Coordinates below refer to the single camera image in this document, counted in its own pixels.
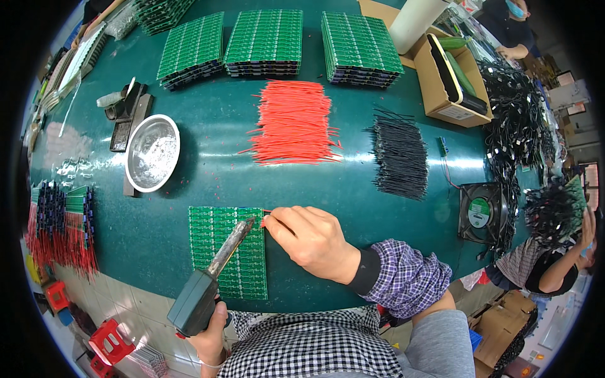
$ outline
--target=hand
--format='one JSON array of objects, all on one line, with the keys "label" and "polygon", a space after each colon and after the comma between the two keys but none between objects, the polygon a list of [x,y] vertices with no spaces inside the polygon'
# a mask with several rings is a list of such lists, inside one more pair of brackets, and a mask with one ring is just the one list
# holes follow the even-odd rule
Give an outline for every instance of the hand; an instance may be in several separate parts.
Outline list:
[{"label": "hand", "polygon": [[97,27],[97,24],[95,24],[94,22],[93,22],[92,24],[90,24],[90,25],[89,25],[89,26],[86,28],[86,30],[84,31],[83,36],[84,36],[84,37],[85,37],[85,36],[87,36],[87,35],[90,33],[90,31],[91,31],[92,29],[96,28],[96,27]]},{"label": "hand", "polygon": [[304,270],[319,278],[348,285],[361,259],[347,243],[338,219],[315,207],[277,207],[264,217],[273,239]]},{"label": "hand", "polygon": [[495,48],[496,52],[506,60],[512,59],[512,49],[504,46],[498,46]]},{"label": "hand", "polygon": [[594,240],[596,232],[597,219],[595,218],[595,213],[585,209],[584,218],[582,219],[582,236],[580,236],[580,240],[578,242],[580,250],[588,248],[588,246]]},{"label": "hand", "polygon": [[219,302],[214,308],[208,329],[187,338],[195,348],[197,356],[207,365],[218,366],[227,358],[226,353],[223,353],[223,328],[226,322],[227,305],[225,302]]}]

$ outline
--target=wrist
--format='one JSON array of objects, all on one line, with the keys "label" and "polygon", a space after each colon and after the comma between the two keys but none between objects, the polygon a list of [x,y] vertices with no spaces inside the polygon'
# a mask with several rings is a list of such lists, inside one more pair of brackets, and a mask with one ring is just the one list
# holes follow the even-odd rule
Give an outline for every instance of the wrist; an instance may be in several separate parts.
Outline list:
[{"label": "wrist", "polygon": [[334,281],[340,284],[349,285],[353,278],[355,278],[355,274],[357,274],[357,269],[359,268],[359,262],[361,260],[361,252],[351,244],[346,243],[343,255],[344,257],[339,267],[340,272]]},{"label": "wrist", "polygon": [[227,359],[227,351],[223,348],[220,353],[208,354],[200,351],[197,352],[197,357],[204,365],[219,366]]}]

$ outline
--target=face mask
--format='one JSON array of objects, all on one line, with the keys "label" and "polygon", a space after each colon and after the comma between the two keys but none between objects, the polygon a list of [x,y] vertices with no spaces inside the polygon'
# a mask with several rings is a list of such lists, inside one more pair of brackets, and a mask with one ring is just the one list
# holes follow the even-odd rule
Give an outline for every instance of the face mask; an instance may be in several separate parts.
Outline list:
[{"label": "face mask", "polygon": [[517,4],[513,3],[511,0],[506,0],[506,5],[508,6],[508,10],[511,11],[513,16],[517,18],[522,18],[525,15],[523,9],[519,8]]},{"label": "face mask", "polygon": [[589,250],[589,249],[591,249],[591,248],[592,248],[592,242],[590,242],[590,245],[588,245],[588,247],[584,248],[584,249],[582,250],[582,252],[580,252],[580,255],[581,255],[583,258],[586,258],[586,251],[587,251],[587,250]]}]

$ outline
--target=blue plastic crate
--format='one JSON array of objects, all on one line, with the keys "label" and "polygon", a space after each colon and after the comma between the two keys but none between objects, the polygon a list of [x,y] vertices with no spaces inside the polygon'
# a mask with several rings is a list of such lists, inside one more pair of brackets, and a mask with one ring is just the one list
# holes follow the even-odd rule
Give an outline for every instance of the blue plastic crate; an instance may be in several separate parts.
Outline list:
[{"label": "blue plastic crate", "polygon": [[473,330],[468,330],[468,333],[471,335],[471,346],[473,347],[473,353],[475,353],[475,350],[479,346],[479,343],[481,342],[481,340],[483,340],[483,336]]}]

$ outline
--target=tangled black cables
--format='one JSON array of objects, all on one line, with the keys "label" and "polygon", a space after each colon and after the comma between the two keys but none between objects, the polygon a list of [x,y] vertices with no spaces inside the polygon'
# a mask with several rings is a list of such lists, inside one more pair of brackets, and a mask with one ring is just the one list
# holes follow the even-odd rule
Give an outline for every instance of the tangled black cables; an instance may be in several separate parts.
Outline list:
[{"label": "tangled black cables", "polygon": [[535,82],[505,60],[477,62],[494,119],[483,128],[488,132],[485,144],[494,180],[502,185],[508,205],[508,217],[502,227],[498,244],[488,252],[501,258],[512,246],[515,222],[518,219],[518,198],[521,195],[516,170],[518,165],[543,169],[540,148],[549,139],[540,101],[542,93]]},{"label": "tangled black cables", "polygon": [[515,163],[512,160],[491,158],[489,159],[489,166],[495,181],[502,185],[502,194],[508,206],[508,216],[506,217],[506,223],[500,226],[502,231],[498,243],[486,251],[493,252],[494,259],[499,259],[512,246],[512,239],[515,236],[515,222],[519,218],[518,198],[521,195],[521,189],[515,174]]},{"label": "tangled black cables", "polygon": [[427,149],[413,116],[374,109],[374,155],[379,169],[374,184],[385,193],[421,200],[427,193]]},{"label": "tangled black cables", "polygon": [[545,250],[564,246],[569,236],[582,225],[586,200],[579,178],[565,186],[555,179],[525,196],[525,223],[531,228],[532,237]]},{"label": "tangled black cables", "polygon": [[485,140],[488,153],[500,154],[516,165],[542,165],[540,147],[546,145],[544,115],[540,108],[543,95],[534,80],[505,61],[478,62],[488,92],[494,119],[484,126],[489,132]]}]

